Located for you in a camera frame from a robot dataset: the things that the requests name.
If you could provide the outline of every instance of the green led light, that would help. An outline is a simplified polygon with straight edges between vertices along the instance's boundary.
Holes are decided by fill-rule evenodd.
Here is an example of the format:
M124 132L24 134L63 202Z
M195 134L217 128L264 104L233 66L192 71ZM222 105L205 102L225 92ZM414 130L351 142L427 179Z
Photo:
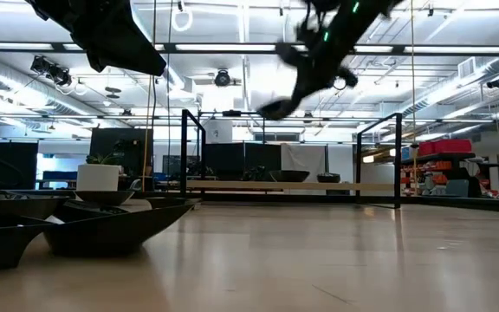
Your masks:
M357 12L357 10L358 10L359 8L360 8L360 2L358 1L358 2L356 2L356 3L355 3L355 5L353 6L353 10L352 10L352 12L353 12L353 13Z

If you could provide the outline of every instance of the white pot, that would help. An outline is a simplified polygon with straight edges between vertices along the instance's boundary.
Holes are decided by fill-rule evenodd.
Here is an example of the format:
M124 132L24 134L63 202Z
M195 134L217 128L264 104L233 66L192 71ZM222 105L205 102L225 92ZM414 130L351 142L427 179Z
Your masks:
M77 191L117 191L120 166L79 165Z

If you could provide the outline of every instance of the box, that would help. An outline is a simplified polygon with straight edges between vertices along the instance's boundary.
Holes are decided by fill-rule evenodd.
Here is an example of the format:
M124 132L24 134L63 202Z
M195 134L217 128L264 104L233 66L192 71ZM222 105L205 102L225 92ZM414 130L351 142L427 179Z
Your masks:
M434 153L471 153L473 145L467 139L448 139L432 142Z
M408 160L413 157L413 150L410 146L402 147L402 160Z
M421 142L419 143L418 156L432 155L434 152L434 142Z

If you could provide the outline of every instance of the beige floor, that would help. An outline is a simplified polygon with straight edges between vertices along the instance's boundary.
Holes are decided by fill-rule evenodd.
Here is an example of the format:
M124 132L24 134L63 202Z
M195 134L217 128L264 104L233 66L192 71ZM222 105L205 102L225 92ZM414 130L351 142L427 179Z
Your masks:
M0 311L499 312L499 213L204 206L128 259L0 271Z

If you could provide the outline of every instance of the potted plant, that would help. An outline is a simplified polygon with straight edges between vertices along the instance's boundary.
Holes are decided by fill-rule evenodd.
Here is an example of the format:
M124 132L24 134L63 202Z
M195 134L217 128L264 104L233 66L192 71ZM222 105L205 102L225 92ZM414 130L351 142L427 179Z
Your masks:
M88 155L86 164L78 166L77 191L117 191L120 166L112 154Z

